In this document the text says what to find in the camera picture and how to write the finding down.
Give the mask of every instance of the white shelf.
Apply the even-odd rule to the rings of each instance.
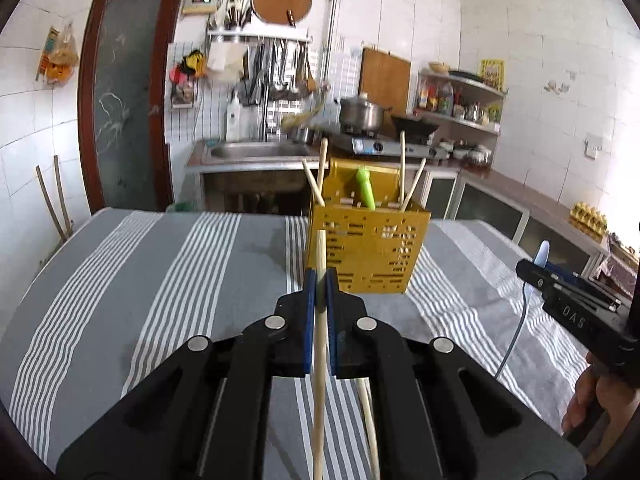
[[[426,120],[427,122],[432,122],[436,124],[442,124],[442,123],[462,124],[463,126],[467,126],[468,128],[473,128],[475,130],[480,130],[481,132],[486,132],[488,134],[492,134],[495,136],[500,135],[500,123],[495,123],[493,126],[482,126],[482,124],[478,124],[473,121],[467,121],[466,119],[457,119],[455,117],[451,117],[443,114],[437,114],[434,112],[428,112],[426,110],[416,109],[414,113],[416,114],[416,116],[421,117],[423,120]]]
[[[449,75],[449,74],[437,74],[435,72],[428,72],[427,70],[420,70],[420,72],[418,72],[418,75],[420,77],[434,77],[437,79],[443,79],[445,81],[455,81],[457,83],[462,83],[463,85],[466,85],[466,86],[473,86],[474,88],[484,90],[485,92],[489,92],[495,96],[498,96],[501,99],[504,99],[506,97],[506,94],[504,92],[500,92],[499,90],[496,90],[492,86],[489,86],[485,83],[474,81],[473,79],[467,79],[466,77],[459,77],[456,75]]]
[[[249,43],[253,40],[290,40],[311,43],[313,40],[309,36],[308,28],[289,27],[289,25],[273,25],[271,23],[260,22],[255,18],[255,22],[247,23],[243,28],[226,30],[224,28],[209,28],[207,36],[215,41],[221,38],[223,41],[234,41],[239,43]]]

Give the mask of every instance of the green brush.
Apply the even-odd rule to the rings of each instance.
[[[371,180],[369,179],[369,170],[364,166],[358,168],[356,173],[356,180],[360,184],[360,193],[362,194],[362,201],[367,209],[370,211],[376,210],[376,200],[373,198],[373,188],[371,187]]]

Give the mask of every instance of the round cutting board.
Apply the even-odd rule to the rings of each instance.
[[[312,0],[251,0],[254,13],[266,23],[289,25],[287,10],[291,10],[296,22],[304,19],[311,10]]]

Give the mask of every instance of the wooden stick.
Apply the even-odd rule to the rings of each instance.
[[[324,207],[324,199],[322,198],[322,193],[320,193],[320,190],[318,189],[318,184],[316,184],[316,180],[314,179],[314,176],[311,173],[311,170],[309,169],[309,164],[307,163],[306,158],[302,159],[302,167],[305,168],[306,179],[309,181],[309,185],[311,186],[311,191],[314,192],[314,196],[316,197],[316,202],[318,202],[319,205]]]
[[[60,164],[58,156],[53,156],[53,167],[56,170],[56,185],[58,186],[58,197],[60,198],[60,207],[62,208],[62,218],[65,220],[66,236],[71,236],[71,222],[69,214],[66,212],[65,196],[62,193],[62,181],[60,180]]]
[[[36,174],[38,175],[38,182],[40,183],[40,189],[42,190],[42,194],[44,195],[44,201],[47,203],[47,208],[49,209],[49,214],[51,215],[51,219],[53,220],[53,224],[56,226],[58,230],[58,234],[60,235],[60,239],[63,242],[66,242],[65,232],[60,227],[60,222],[58,221],[58,217],[56,216],[56,212],[53,211],[53,206],[51,205],[51,200],[49,199],[49,193],[47,193],[47,188],[44,185],[44,179],[42,178],[42,172],[40,171],[40,167],[36,166]]]
[[[399,203],[404,202],[404,132],[400,132],[400,199]]]
[[[311,451],[314,459],[313,480],[322,480],[324,459],[324,396],[326,394],[326,302],[324,282],[326,275],[326,231],[316,234],[316,318],[314,321],[314,427]]]
[[[420,168],[418,168],[418,173],[415,174],[414,181],[411,183],[411,187],[409,188],[409,193],[407,193],[404,202],[402,202],[402,207],[400,208],[401,212],[404,212],[406,207],[409,205],[409,200],[414,195],[415,188],[418,186],[418,181],[420,180],[420,176],[422,175],[422,170],[424,170],[424,165],[427,163],[427,159],[424,158],[420,163]]]
[[[320,141],[320,162],[318,163],[318,189],[322,195],[322,184],[324,183],[324,164],[326,163],[326,152],[329,149],[329,141],[323,137]]]
[[[369,455],[371,460],[371,473],[374,480],[380,480],[380,463],[378,462],[378,440],[376,438],[376,427],[373,424],[373,414],[371,413],[371,404],[369,402],[369,391],[367,389],[366,380],[363,378],[356,379],[356,387],[358,389],[358,397],[362,405],[362,413],[364,414],[364,423],[367,428],[367,439],[369,441]]]

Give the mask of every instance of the metal screw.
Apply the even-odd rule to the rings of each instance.
[[[202,335],[192,337],[187,343],[187,348],[192,352],[201,352],[207,346],[209,346],[209,341],[207,341],[207,338]]]
[[[453,341],[447,337],[439,337],[433,342],[433,347],[441,354],[448,354],[454,348]]]
[[[372,317],[361,317],[356,321],[356,325],[361,330],[373,330],[378,326],[378,322]]]
[[[282,328],[285,323],[286,320],[282,316],[269,316],[264,320],[264,325],[272,330]]]

